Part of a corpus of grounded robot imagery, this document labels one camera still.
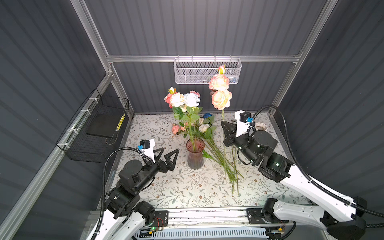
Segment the white rose stem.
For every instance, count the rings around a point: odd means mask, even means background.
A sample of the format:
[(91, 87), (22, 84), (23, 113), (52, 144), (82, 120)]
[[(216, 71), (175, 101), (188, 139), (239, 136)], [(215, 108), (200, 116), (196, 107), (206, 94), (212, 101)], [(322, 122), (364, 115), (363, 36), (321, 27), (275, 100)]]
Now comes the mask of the white rose stem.
[(183, 135), (184, 138), (188, 136), (193, 151), (197, 150), (195, 127), (200, 119), (199, 113), (202, 110), (200, 108), (200, 97), (200, 93), (196, 91), (192, 90), (189, 93), (181, 94), (176, 88), (170, 87), (164, 98), (165, 103), (173, 111), (175, 120), (178, 121), (177, 124), (172, 126), (173, 134)]

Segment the peach rose stem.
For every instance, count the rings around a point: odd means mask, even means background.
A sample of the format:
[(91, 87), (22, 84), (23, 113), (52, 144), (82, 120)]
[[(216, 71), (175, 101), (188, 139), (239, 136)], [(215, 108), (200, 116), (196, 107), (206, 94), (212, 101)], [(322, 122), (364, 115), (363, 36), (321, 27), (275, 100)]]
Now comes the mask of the peach rose stem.
[[(212, 90), (212, 104), (215, 109), (222, 111), (223, 119), (224, 109), (230, 106), (230, 100), (232, 99), (232, 93), (228, 90), (230, 83), (229, 79), (225, 77), (225, 71), (225, 65), (219, 66), (219, 73), (214, 75), (209, 83), (209, 89)], [(209, 145), (212, 153), (215, 154), (218, 159), (217, 162), (226, 169), (229, 180), (233, 182), (234, 173), (226, 158), (225, 150), (221, 152), (213, 140), (209, 141)]]

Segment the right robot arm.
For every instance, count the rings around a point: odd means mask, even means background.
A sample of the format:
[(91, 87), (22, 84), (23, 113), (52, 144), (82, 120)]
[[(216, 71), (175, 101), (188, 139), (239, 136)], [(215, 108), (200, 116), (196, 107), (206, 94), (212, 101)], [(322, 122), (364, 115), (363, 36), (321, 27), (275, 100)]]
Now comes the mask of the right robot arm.
[(268, 198), (261, 210), (266, 223), (294, 221), (318, 227), (337, 240), (359, 240), (366, 232), (362, 211), (356, 210), (344, 200), (350, 197), (325, 189), (341, 197), (340, 200), (316, 187), (316, 180), (308, 180), (298, 166), (284, 156), (275, 153), (278, 141), (266, 131), (251, 132), (250, 124), (222, 121), (224, 145), (234, 146), (252, 166), (267, 179), (280, 183), (313, 201), (315, 206), (295, 205)]

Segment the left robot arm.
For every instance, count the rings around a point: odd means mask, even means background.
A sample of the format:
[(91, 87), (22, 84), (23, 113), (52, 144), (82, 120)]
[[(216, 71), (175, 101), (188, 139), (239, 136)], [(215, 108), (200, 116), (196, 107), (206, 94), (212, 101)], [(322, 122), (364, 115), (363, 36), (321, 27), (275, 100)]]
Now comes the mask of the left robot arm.
[(143, 158), (129, 161), (119, 172), (120, 180), (109, 192), (106, 191), (106, 177), (102, 177), (102, 201), (97, 224), (88, 235), (89, 240), (129, 240), (144, 226), (150, 226), (155, 219), (156, 209), (141, 201), (140, 192), (147, 189), (157, 173), (173, 171), (179, 150), (163, 155), (164, 148), (154, 150), (158, 155), (151, 159), (140, 148), (123, 147), (110, 154), (132, 151)]

